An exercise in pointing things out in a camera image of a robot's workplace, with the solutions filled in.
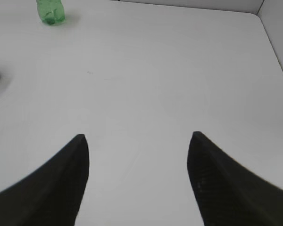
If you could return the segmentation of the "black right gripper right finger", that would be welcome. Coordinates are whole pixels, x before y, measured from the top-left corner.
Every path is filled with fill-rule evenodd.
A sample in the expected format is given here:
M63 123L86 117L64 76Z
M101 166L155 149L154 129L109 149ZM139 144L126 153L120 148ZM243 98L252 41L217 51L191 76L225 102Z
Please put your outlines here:
M206 226L283 226L283 189L227 155L202 132L189 144L187 170Z

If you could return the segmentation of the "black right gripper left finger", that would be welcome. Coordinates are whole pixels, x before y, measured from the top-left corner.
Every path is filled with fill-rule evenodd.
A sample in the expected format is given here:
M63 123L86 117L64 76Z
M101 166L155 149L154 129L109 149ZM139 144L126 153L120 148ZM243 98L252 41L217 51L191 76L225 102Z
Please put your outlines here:
M0 192L0 226L73 226L89 176L89 149L78 134L46 163Z

